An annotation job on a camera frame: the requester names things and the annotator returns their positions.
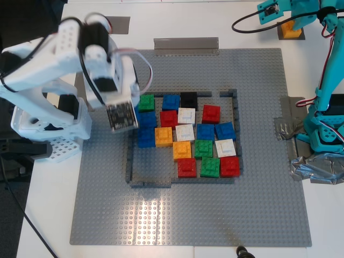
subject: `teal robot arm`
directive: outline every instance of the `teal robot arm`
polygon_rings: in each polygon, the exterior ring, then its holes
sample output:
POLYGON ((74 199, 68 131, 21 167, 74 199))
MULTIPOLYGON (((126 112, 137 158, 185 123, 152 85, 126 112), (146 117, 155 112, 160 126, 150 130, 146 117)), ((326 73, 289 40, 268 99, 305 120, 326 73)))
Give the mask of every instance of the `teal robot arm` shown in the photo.
POLYGON ((307 134, 298 139, 309 142, 315 152, 344 154, 344 95, 332 94, 344 78, 344 18, 333 10, 343 9, 344 1, 337 0, 268 0, 257 6, 261 24, 268 23, 291 11, 291 16, 315 13, 295 19, 293 30, 314 22, 317 18, 333 34, 331 46, 316 96, 311 99, 309 113, 304 120, 307 134))

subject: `yellow lego brick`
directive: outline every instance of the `yellow lego brick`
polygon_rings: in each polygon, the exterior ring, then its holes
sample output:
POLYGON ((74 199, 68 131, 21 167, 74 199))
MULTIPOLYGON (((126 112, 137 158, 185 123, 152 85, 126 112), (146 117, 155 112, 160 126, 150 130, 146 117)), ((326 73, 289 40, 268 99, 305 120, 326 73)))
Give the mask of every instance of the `yellow lego brick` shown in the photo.
POLYGON ((173 159, 186 159, 191 157, 191 143, 189 141, 173 142, 173 159))
POLYGON ((172 127, 162 127, 155 129, 155 146, 171 147, 173 146, 172 127))
POLYGON ((292 39, 292 38, 298 38, 300 37, 302 31, 301 29, 298 29, 297 31, 293 31, 292 27, 294 26, 295 21, 291 20, 287 23, 284 23, 281 25, 283 38, 284 39, 292 39))

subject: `red lego brick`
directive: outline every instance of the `red lego brick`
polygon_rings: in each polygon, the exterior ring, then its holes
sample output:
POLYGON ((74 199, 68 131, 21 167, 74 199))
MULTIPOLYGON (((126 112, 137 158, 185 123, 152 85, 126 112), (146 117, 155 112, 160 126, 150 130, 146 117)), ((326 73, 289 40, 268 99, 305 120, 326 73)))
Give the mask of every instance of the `red lego brick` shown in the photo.
POLYGON ((204 105, 202 124, 218 124, 220 122, 221 107, 204 105))
POLYGON ((161 111, 160 112, 161 127, 172 127, 172 130, 176 130, 178 125, 178 116, 176 110, 161 111))
POLYGON ((197 177, 196 159, 178 159, 178 177, 197 177))
POLYGON ((221 157, 220 158, 220 176, 221 177, 240 176, 239 158, 238 157, 221 157))

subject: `green lego brick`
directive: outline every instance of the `green lego brick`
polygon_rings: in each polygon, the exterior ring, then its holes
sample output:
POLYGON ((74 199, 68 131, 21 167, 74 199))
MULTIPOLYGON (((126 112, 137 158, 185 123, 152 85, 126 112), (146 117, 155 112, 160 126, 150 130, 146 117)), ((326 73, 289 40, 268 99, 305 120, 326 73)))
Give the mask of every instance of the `green lego brick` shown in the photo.
POLYGON ((141 95, 139 103, 139 112, 154 111, 154 95, 141 95))
POLYGON ((213 157, 213 141, 195 141, 195 158, 201 159, 202 157, 213 157))
POLYGON ((220 159, 215 157, 203 157, 200 176, 203 177, 219 177, 220 175, 220 159))

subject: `white table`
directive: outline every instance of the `white table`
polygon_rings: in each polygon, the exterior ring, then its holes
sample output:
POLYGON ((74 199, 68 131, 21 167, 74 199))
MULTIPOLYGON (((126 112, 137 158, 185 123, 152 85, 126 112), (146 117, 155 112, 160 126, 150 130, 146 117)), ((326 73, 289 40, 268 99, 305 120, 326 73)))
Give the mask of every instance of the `white table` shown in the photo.
MULTIPOLYGON (((314 96, 329 40, 320 36, 318 22, 305 28, 305 41, 279 41, 271 30, 238 34, 238 18, 256 10, 257 3, 66 4, 63 16, 83 19, 89 12, 130 16, 129 35, 115 35, 119 47, 153 49, 154 38, 219 37, 219 47, 282 49, 289 96, 314 96)), ((253 20, 258 27, 258 19, 253 20)), ((249 23, 240 24, 250 29, 249 23)), ((73 83, 75 75, 64 78, 73 83)), ((81 154, 59 164, 36 161, 26 212, 59 257, 236 257, 234 247, 71 246, 69 244, 81 154)), ((344 184, 319 185, 303 181, 312 236, 311 248, 248 248, 257 258, 341 257, 344 224, 344 184)), ((26 221, 17 257, 50 257, 26 221)))

